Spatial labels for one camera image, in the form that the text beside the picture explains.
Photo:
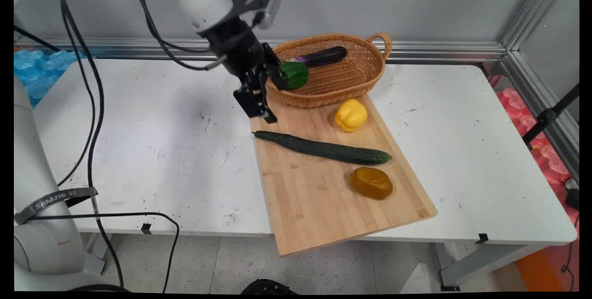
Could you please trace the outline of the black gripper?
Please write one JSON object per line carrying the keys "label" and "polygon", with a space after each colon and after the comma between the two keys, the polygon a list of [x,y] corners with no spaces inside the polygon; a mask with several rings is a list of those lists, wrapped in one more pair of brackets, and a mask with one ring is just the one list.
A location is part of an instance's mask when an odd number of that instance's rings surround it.
{"label": "black gripper", "polygon": [[241,86],[233,95],[247,117],[276,123],[277,117],[268,106],[266,83],[269,78],[277,90],[288,90],[289,78],[269,44],[261,44],[250,25],[238,16],[205,31],[203,37],[208,40],[211,52],[226,57],[222,63],[226,70],[239,78]]}

